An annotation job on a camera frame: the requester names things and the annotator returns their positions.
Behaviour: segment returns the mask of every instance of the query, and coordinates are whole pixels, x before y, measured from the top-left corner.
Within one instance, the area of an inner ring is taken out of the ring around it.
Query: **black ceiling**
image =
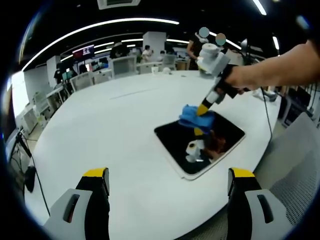
[[[99,10],[96,0],[54,0],[42,7],[37,22],[27,37],[23,51],[22,68],[28,60],[45,46],[79,28],[103,21],[121,18],[160,18],[180,22],[179,25],[160,22],[121,22],[94,27],[74,34],[46,50],[30,64],[34,68],[54,55],[60,55],[86,42],[116,36],[94,42],[95,45],[119,40],[141,38],[147,31],[166,32],[171,39],[189,40],[189,35],[200,27],[214,33],[224,33],[230,41],[239,43],[248,38],[249,44],[260,47],[263,56],[277,54],[272,35],[276,35],[280,52],[306,40],[295,23],[301,9],[292,0],[260,0],[267,12],[260,14],[252,0],[141,0],[138,6],[116,7]]]

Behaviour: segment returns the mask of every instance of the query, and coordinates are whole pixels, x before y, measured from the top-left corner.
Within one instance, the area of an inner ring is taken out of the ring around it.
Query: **ceiling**
[[[64,53],[64,56],[67,56],[71,54],[72,48],[96,39],[100,40],[94,41],[93,44],[98,45],[142,38],[143,33],[147,31],[166,32],[171,39],[188,41],[189,36],[195,31],[207,27],[216,34],[224,33],[227,39],[237,44],[248,38],[248,43],[261,48],[263,53],[260,55],[266,58],[278,54],[274,47],[273,34],[278,37],[280,53],[306,41],[306,36],[295,23],[295,17],[301,8],[293,5],[292,0],[260,0],[267,12],[266,16],[260,14],[252,0],[191,2],[141,0],[138,6],[99,10],[96,0],[54,0],[44,5],[34,18],[34,25],[25,38],[19,68],[21,69],[41,49],[65,34],[91,24],[122,18],[159,18],[178,21],[180,24],[139,21],[90,28],[53,45],[37,57],[27,69],[45,63],[54,55]]]

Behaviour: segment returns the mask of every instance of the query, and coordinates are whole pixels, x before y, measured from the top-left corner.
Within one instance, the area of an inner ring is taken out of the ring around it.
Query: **blue cloth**
[[[179,124],[188,128],[200,128],[205,134],[208,134],[215,120],[215,113],[208,111],[197,116],[197,109],[197,106],[184,106],[182,114],[179,116]]]

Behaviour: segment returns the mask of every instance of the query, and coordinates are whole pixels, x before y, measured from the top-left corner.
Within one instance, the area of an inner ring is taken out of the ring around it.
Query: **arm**
[[[194,55],[194,53],[191,51],[192,45],[194,44],[194,41],[189,41],[188,46],[186,47],[186,52],[189,54],[190,58],[197,60],[197,57]]]
[[[307,41],[287,53],[254,65],[234,67],[227,83],[235,87],[298,86],[320,79],[320,57]]]

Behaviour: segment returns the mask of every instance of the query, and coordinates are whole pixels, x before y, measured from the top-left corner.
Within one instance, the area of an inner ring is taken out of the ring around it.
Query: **white round table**
[[[154,133],[176,121],[186,105],[199,105],[213,81],[198,71],[135,75],[74,93],[43,130],[34,149],[49,207],[75,188],[89,169],[108,167],[112,240],[172,240],[195,229],[228,202],[228,169],[253,171],[270,139],[264,102],[250,92],[212,106],[246,137],[193,181],[180,178]],[[267,103],[275,126],[280,98]],[[38,223],[48,219],[38,180],[25,204]]]

